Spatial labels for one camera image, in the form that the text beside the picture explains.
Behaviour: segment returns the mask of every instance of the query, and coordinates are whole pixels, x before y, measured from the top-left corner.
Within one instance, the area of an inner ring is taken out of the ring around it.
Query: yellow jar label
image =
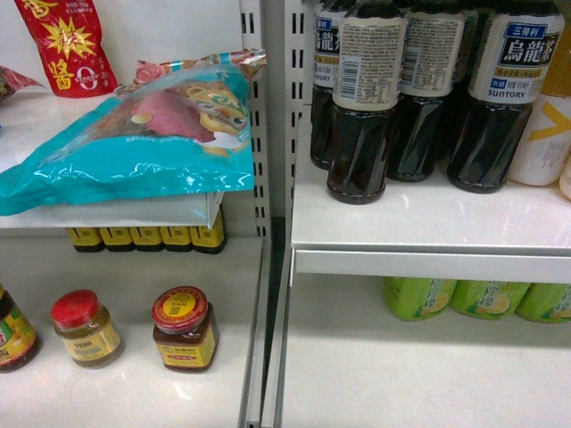
[[[121,338],[109,322],[97,333],[79,339],[63,339],[71,356],[77,361],[95,361],[116,350]]]
[[[188,245],[192,243],[188,226],[161,227],[162,241],[167,245]]]
[[[99,232],[105,245],[130,245],[133,243],[128,227],[101,227]]]
[[[162,243],[159,227],[131,227],[130,232],[135,245],[158,245]]]
[[[95,227],[68,227],[68,235],[73,245],[95,246],[102,241],[101,234]]]
[[[181,318],[190,314],[196,306],[196,299],[188,292],[177,292],[162,304],[162,310],[173,318]]]
[[[17,307],[0,321],[0,366],[24,355],[36,341],[34,327]]]
[[[212,326],[208,327],[206,337],[200,345],[161,345],[157,343],[157,349],[161,353],[162,362],[167,366],[175,367],[206,367],[210,364],[216,342]]]
[[[193,226],[190,228],[193,244],[198,247],[217,248],[224,241],[224,226],[220,212],[214,220],[214,226],[209,229],[206,226]]]

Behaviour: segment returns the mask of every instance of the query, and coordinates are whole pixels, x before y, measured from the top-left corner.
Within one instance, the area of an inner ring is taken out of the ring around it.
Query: white label
[[[396,105],[406,28],[401,17],[343,20],[335,104],[356,111]]]
[[[315,19],[315,60],[313,83],[322,87],[335,86],[339,64],[339,24],[346,12],[320,11]]]
[[[564,25],[561,15],[493,15],[484,29],[470,95],[490,103],[532,103]]]
[[[509,178],[548,185],[559,178],[571,147],[571,98],[539,95],[509,168]]]
[[[413,96],[446,96],[452,87],[464,15],[411,12],[406,17],[409,29],[401,91]]]
[[[476,23],[478,22],[478,12],[476,10],[464,11],[466,21],[464,22],[464,32],[462,33],[462,43],[456,60],[456,70],[454,71],[454,82],[461,82],[466,76],[468,69],[468,59],[474,42],[476,33]]]

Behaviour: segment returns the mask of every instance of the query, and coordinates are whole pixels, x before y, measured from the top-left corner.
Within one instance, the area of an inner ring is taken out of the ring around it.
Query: nutrition label
[[[464,15],[408,13],[407,48],[401,91],[414,96],[446,96],[451,91]]]
[[[335,104],[358,111],[394,107],[405,33],[403,18],[348,18],[343,22]]]

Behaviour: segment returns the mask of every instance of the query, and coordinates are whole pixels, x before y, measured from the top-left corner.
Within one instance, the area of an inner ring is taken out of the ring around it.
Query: red package
[[[93,0],[14,0],[36,42],[54,94],[85,98],[117,87],[101,47]]]

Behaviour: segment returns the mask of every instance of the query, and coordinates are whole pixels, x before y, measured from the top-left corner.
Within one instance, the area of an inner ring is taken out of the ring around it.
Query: cartoon character
[[[237,136],[247,126],[245,107],[219,81],[193,82],[148,95],[133,109],[131,121],[158,136],[185,136],[206,152],[228,156],[247,146]]]

